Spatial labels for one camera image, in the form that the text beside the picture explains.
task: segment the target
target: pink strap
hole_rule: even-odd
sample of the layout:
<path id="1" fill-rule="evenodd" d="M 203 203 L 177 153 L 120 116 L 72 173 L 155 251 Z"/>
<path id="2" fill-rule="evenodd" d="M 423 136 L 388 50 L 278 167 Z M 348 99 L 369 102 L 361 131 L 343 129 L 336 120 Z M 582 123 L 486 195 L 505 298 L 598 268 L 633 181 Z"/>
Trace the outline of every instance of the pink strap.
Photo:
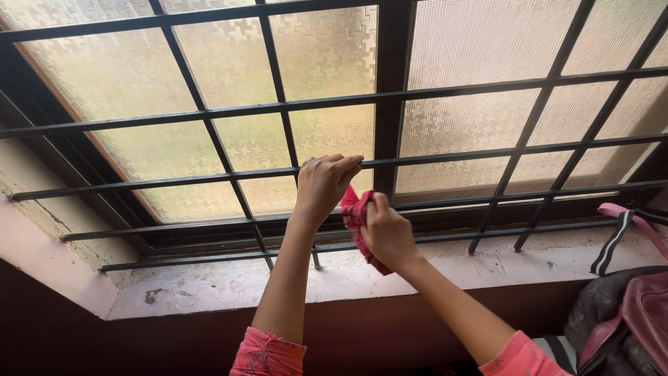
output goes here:
<path id="1" fill-rule="evenodd" d="M 611 217 L 617 218 L 620 213 L 623 213 L 624 211 L 629 211 L 627 208 L 620 206 L 620 205 L 615 205 L 614 203 L 602 203 L 601 206 L 599 206 L 599 213 L 603 215 L 609 215 Z M 654 246 L 659 250 L 661 255 L 668 260 L 668 247 L 661 241 L 661 238 L 657 233 L 654 231 L 654 229 L 645 221 L 644 219 L 640 218 L 637 215 L 633 216 L 632 221 L 635 222 L 643 231 L 645 232 L 645 235 L 649 238 L 649 240 L 654 244 Z"/>

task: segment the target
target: forearm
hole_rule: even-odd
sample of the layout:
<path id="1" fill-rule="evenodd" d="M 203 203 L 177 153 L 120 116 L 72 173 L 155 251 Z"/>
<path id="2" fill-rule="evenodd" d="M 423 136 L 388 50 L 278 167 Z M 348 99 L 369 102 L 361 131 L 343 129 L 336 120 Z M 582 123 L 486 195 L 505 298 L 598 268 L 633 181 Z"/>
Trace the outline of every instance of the forearm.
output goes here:
<path id="1" fill-rule="evenodd" d="M 302 343 L 306 282 L 317 227 L 294 215 L 288 220 L 281 251 L 251 326 Z"/>
<path id="2" fill-rule="evenodd" d="M 492 360 L 515 333 L 423 257 L 416 257 L 397 272 L 436 309 L 478 365 Z"/>

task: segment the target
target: person's right hand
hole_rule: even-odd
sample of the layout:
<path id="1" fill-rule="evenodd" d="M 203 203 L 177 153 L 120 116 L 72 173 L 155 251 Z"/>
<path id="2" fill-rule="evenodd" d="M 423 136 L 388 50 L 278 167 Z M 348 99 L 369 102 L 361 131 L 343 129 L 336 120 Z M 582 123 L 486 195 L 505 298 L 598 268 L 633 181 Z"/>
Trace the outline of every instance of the person's right hand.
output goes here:
<path id="1" fill-rule="evenodd" d="M 397 273 L 408 264 L 422 259 L 413 238 L 413 227 L 387 204 L 387 196 L 373 194 L 367 204 L 367 225 L 360 230 L 371 253 Z"/>

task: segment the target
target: paint stain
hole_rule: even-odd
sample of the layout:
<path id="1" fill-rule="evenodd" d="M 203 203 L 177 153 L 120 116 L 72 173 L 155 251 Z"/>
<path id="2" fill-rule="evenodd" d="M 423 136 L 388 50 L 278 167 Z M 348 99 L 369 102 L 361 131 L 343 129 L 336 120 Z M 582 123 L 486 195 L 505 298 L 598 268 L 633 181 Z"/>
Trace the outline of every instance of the paint stain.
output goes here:
<path id="1" fill-rule="evenodd" d="M 156 296 L 158 295 L 158 293 L 160 291 L 162 291 L 161 288 L 159 288 L 157 290 L 147 291 L 146 292 L 146 298 L 144 299 L 144 302 L 146 302 L 146 304 L 154 304 L 156 302 Z"/>

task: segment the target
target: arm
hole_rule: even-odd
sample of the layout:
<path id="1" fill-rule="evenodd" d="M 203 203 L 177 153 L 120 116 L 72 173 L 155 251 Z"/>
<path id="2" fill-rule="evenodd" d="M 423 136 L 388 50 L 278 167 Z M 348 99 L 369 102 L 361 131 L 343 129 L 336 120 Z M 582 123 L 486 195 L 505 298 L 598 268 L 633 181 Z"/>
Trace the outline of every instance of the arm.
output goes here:
<path id="1" fill-rule="evenodd" d="M 373 254 L 408 281 L 445 320 L 478 365 L 501 351 L 515 330 L 455 286 L 417 251 L 411 223 L 375 193 L 362 236 Z"/>
<path id="2" fill-rule="evenodd" d="M 311 245 L 318 227 L 360 172 L 361 155 L 307 159 L 299 171 L 297 204 L 288 220 L 279 257 L 251 327 L 301 344 Z"/>

